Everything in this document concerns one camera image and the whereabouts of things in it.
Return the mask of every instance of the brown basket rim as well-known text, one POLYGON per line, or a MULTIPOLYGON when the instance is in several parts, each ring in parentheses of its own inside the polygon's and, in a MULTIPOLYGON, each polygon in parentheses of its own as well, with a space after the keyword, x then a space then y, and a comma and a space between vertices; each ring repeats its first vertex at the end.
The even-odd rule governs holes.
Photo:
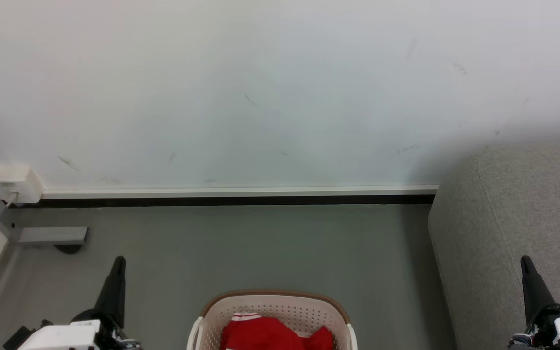
POLYGON ((333 306, 340 313, 340 316, 343 317, 343 321, 345 322, 345 324, 351 323, 351 320, 349 319, 349 315, 347 314, 347 312, 345 312, 343 306, 341 306, 341 304, 338 303, 338 301, 332 299, 331 297, 317 294, 317 293, 298 292, 294 290, 282 290, 282 289, 246 289, 246 290, 233 290, 231 292, 222 293, 217 297, 215 297, 214 299, 212 299, 205 306, 200 316, 206 317, 211 307, 213 307, 213 305, 215 305, 218 301, 229 297, 239 297, 242 295, 284 295, 287 297, 300 297, 300 298, 305 297, 309 299, 317 299, 320 301, 324 301, 330 304, 331 306, 333 306))

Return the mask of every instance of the power outlet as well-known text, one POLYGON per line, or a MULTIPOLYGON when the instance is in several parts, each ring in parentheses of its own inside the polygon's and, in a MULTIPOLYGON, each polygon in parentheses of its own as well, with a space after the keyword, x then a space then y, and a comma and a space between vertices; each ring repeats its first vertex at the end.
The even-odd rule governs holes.
POLYGON ((37 203, 42 190, 42 183, 29 166, 0 165, 0 198, 4 201, 18 193, 15 203, 37 203))

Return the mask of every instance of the gray sofa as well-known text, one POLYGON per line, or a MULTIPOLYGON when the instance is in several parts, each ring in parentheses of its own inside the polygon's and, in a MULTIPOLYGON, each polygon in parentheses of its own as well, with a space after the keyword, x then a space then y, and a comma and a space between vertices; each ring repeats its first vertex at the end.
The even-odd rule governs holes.
POLYGON ((438 190, 429 233, 459 350, 524 331, 520 257, 560 303, 560 144, 485 149, 438 190))

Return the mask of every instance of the laundry basket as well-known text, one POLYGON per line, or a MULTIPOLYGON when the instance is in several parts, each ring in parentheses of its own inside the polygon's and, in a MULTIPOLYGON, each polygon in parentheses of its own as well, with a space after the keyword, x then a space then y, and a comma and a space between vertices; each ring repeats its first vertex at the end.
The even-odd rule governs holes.
POLYGON ((300 337, 311 336, 326 326, 334 335, 334 350, 358 350, 349 316, 335 300, 281 290, 244 290, 216 297, 193 324, 187 350, 224 350, 220 349, 222 330, 236 312, 275 317, 300 337))

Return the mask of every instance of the red clothing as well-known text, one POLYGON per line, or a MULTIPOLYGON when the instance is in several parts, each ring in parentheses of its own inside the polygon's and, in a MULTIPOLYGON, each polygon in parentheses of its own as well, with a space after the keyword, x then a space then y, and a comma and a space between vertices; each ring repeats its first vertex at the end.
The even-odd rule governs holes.
POLYGON ((235 313, 222 331, 220 350, 333 350, 333 335, 325 327, 311 337, 299 337, 273 317, 235 313))

